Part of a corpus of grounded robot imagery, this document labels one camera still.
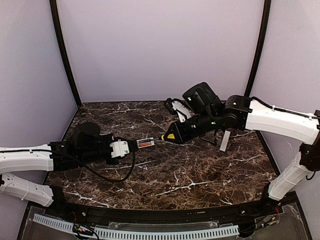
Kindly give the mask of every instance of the purple wall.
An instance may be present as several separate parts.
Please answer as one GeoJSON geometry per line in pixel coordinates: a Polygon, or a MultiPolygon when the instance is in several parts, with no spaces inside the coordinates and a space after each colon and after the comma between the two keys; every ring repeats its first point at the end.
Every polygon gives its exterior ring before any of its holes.
{"type": "Polygon", "coordinates": [[[264,1],[60,0],[83,102],[164,100],[206,81],[242,94],[264,1]]]}
{"type": "MultiPolygon", "coordinates": [[[[320,110],[320,2],[272,1],[263,53],[252,96],[301,112],[320,110]]],[[[301,144],[264,133],[281,171],[301,144]]],[[[320,239],[320,174],[295,188],[313,239],[320,239]]]]}
{"type": "MultiPolygon", "coordinates": [[[[48,0],[0,1],[0,146],[59,141],[77,106],[48,0]]],[[[42,183],[45,172],[16,174],[42,183]]],[[[0,240],[17,239],[27,202],[0,195],[0,240]]]]}

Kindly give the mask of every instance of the black frame pole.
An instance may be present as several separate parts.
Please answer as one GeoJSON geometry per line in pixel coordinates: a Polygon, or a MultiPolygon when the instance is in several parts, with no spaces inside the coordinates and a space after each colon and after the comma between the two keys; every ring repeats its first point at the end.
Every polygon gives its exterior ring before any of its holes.
{"type": "Polygon", "coordinates": [[[79,108],[82,105],[78,89],[76,86],[76,82],[74,79],[74,76],[72,74],[68,54],[67,54],[67,49],[64,41],[64,37],[62,34],[62,29],[61,29],[61,24],[60,24],[60,19],[59,19],[59,12],[58,12],[58,6],[57,6],[57,0],[50,0],[50,8],[51,8],[51,14],[52,14],[52,20],[53,20],[53,25],[54,25],[54,30],[55,30],[55,36],[56,40],[58,42],[64,70],[66,73],[66,76],[68,78],[70,88],[75,100],[75,103],[77,107],[79,108]]]}
{"type": "Polygon", "coordinates": [[[258,42],[256,44],[256,49],[255,49],[254,59],[253,59],[252,67],[251,67],[250,76],[249,76],[248,83],[246,85],[245,92],[244,92],[245,97],[250,97],[250,93],[251,93],[251,90],[252,90],[252,87],[254,85],[254,81],[256,78],[256,74],[257,74],[257,70],[258,70],[258,66],[259,66],[259,61],[260,61],[262,49],[264,47],[264,42],[265,42],[265,37],[266,37],[266,32],[267,32],[270,7],[271,7],[271,0],[265,0],[258,42]]]}

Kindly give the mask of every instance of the red wire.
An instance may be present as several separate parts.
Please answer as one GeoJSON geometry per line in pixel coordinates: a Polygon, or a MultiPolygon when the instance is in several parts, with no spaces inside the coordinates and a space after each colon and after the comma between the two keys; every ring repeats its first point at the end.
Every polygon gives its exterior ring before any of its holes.
{"type": "Polygon", "coordinates": [[[72,213],[74,215],[74,222],[76,222],[77,221],[77,215],[76,215],[76,213],[74,211],[72,211],[72,213]]]}
{"type": "Polygon", "coordinates": [[[278,208],[275,207],[274,209],[275,209],[275,211],[278,213],[278,218],[280,219],[280,212],[279,212],[278,208]]]}

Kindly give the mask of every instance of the white plastic piece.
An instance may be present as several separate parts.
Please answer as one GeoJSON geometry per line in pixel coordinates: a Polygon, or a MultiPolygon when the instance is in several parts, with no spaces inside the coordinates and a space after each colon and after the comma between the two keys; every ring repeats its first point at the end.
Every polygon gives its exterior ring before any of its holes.
{"type": "Polygon", "coordinates": [[[32,152],[32,149],[51,150],[51,147],[47,144],[33,147],[0,147],[0,151],[29,150],[0,153],[0,174],[29,170],[53,171],[54,162],[50,158],[51,153],[45,151],[32,152]]]}
{"type": "Polygon", "coordinates": [[[225,152],[228,146],[229,142],[229,137],[230,137],[230,131],[226,130],[224,131],[221,146],[220,146],[220,151],[225,152]]]}
{"type": "Polygon", "coordinates": [[[298,152],[290,165],[270,183],[268,193],[269,198],[280,201],[298,183],[301,182],[312,171],[300,165],[301,152],[298,152]]]}
{"type": "MultiPolygon", "coordinates": [[[[312,145],[319,133],[317,119],[310,119],[292,113],[272,110],[256,100],[250,103],[251,113],[248,113],[245,128],[275,133],[294,138],[312,145]]],[[[312,113],[303,113],[315,117],[312,113]]]]}
{"type": "Polygon", "coordinates": [[[128,154],[129,146],[126,141],[121,141],[120,139],[118,141],[114,141],[110,144],[110,147],[112,147],[113,151],[111,153],[112,158],[116,157],[124,157],[126,154],[128,154]]]}
{"type": "MultiPolygon", "coordinates": [[[[34,214],[33,222],[59,230],[64,233],[73,234],[73,223],[56,218],[34,214]]],[[[170,232],[143,232],[112,230],[100,227],[93,227],[100,239],[105,240],[210,240],[239,235],[239,227],[226,226],[198,231],[170,231],[170,232]]]]}
{"type": "Polygon", "coordinates": [[[172,102],[172,108],[178,113],[179,120],[181,123],[184,123],[187,119],[191,118],[191,114],[185,106],[181,104],[179,101],[172,102]]]}
{"type": "Polygon", "coordinates": [[[48,207],[52,204],[53,192],[49,186],[35,184],[11,173],[3,173],[4,184],[0,185],[0,194],[7,194],[48,207]]]}

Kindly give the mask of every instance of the yellow tip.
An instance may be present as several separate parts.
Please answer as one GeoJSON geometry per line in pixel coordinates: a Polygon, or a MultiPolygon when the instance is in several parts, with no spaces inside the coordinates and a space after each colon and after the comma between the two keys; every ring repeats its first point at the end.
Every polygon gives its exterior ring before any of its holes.
{"type": "Polygon", "coordinates": [[[175,135],[173,135],[173,133],[171,133],[168,135],[168,139],[176,139],[176,138],[175,138],[175,135]]]}

